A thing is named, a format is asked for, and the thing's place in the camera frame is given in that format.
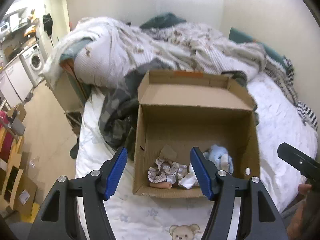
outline blue gripper pad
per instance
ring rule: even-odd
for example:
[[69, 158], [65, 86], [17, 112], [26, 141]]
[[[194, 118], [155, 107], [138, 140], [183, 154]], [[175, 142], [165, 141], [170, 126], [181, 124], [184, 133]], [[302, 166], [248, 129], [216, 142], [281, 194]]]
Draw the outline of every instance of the blue gripper pad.
[[127, 149], [122, 148], [107, 178], [107, 187], [104, 193], [106, 199], [109, 199], [116, 192], [119, 180], [123, 173], [124, 167], [127, 163], [127, 159], [128, 159]]
[[211, 190], [211, 179], [194, 148], [192, 148], [190, 151], [190, 160], [198, 179], [202, 194], [205, 195], [209, 200], [212, 200], [213, 192]]

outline mattress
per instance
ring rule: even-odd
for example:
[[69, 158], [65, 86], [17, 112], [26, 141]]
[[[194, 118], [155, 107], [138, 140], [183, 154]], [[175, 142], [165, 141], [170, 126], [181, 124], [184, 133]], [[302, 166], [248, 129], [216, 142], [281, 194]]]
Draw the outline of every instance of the mattress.
[[[308, 124], [302, 123], [295, 107], [265, 73], [259, 73], [248, 84], [248, 90], [258, 104], [260, 118], [257, 126], [260, 179], [282, 212], [295, 198], [297, 187], [305, 178], [279, 159], [276, 150], [279, 144], [287, 142], [315, 158], [317, 133]], [[95, 88], [85, 105], [76, 160], [77, 178], [99, 169], [114, 154], [99, 132], [98, 120], [103, 100], [104, 93]], [[116, 193], [104, 202], [116, 239], [173, 239], [176, 230], [185, 234], [185, 239], [201, 239], [212, 202], [204, 197], [160, 199], [136, 196], [132, 194], [132, 178], [133, 162], [128, 160]], [[88, 237], [82, 198], [78, 198], [78, 205], [81, 224]], [[228, 236], [230, 240], [236, 237], [239, 209], [240, 199], [236, 198]]]

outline washing machine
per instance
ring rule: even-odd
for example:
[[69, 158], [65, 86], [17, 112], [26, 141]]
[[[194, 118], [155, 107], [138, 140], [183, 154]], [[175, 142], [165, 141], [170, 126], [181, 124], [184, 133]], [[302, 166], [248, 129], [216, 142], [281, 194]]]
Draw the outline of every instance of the washing machine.
[[44, 60], [40, 52], [39, 44], [36, 43], [31, 46], [19, 57], [33, 87], [36, 87], [43, 79], [43, 77], [39, 76], [39, 72], [44, 66]]

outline floor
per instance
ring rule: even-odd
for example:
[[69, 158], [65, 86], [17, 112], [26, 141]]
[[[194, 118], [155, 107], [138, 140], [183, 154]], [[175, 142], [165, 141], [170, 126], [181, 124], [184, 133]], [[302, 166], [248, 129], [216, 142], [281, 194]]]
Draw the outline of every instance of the floor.
[[65, 118], [63, 109], [43, 81], [34, 90], [33, 98], [25, 104], [27, 115], [23, 154], [27, 175], [38, 186], [35, 202], [41, 204], [52, 185], [61, 175], [74, 179], [76, 161], [70, 149], [77, 137]]

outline black and white striped cloth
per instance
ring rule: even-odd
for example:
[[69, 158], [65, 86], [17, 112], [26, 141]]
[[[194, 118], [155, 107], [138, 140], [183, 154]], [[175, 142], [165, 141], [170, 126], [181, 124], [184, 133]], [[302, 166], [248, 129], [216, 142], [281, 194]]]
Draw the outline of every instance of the black and white striped cloth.
[[284, 57], [286, 65], [285, 72], [281, 69], [281, 65], [267, 57], [268, 64], [264, 72], [272, 78], [272, 80], [280, 87], [288, 100], [297, 108], [298, 115], [301, 117], [304, 124], [308, 123], [316, 131], [318, 130], [318, 119], [315, 113], [305, 103], [298, 99], [298, 94], [293, 88], [294, 68], [292, 62]]

